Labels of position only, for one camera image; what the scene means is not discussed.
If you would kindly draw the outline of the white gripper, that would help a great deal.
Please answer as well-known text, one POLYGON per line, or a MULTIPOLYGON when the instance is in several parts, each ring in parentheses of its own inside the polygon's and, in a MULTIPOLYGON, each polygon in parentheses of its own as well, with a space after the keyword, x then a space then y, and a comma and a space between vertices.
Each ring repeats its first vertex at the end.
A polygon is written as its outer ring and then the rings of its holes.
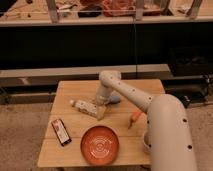
POLYGON ((112 93, 112 89, 100 85, 97 89, 97 93, 95 96, 96 104, 99 105, 97 107, 97 119, 102 120, 104 118, 104 114, 106 111, 106 104, 109 102, 109 97, 112 93))

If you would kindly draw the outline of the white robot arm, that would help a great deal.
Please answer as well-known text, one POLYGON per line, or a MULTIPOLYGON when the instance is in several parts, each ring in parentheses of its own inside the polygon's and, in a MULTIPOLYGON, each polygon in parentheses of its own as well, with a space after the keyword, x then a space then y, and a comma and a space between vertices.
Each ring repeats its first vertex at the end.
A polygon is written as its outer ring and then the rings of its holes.
POLYGON ((101 71, 99 80, 95 96, 98 105, 105 105, 117 91, 147 114, 152 171, 198 171, 186 109, 178 98, 151 95, 123 82, 116 70, 101 71))

